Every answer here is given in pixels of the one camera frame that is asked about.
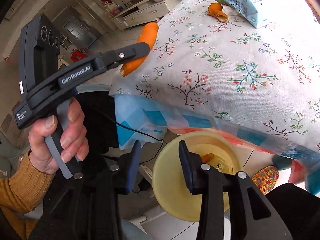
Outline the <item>person's left hand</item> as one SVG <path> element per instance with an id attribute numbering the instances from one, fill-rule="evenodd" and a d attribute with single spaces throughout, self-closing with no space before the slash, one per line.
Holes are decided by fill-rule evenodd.
<path id="1" fill-rule="evenodd" d="M 75 98 L 72 98 L 68 107 L 67 118 L 69 124 L 60 139 L 63 149 L 61 159 L 64 163 L 70 161 L 74 156 L 79 160 L 84 160 L 89 152 L 86 128 L 84 127 L 85 116 L 80 103 Z M 56 116 L 52 115 L 45 119 L 39 119 L 33 124 L 28 137 L 31 147 L 30 163 L 37 170 L 48 175 L 53 175 L 59 167 L 49 152 L 44 139 L 52 135 L 56 128 Z"/>

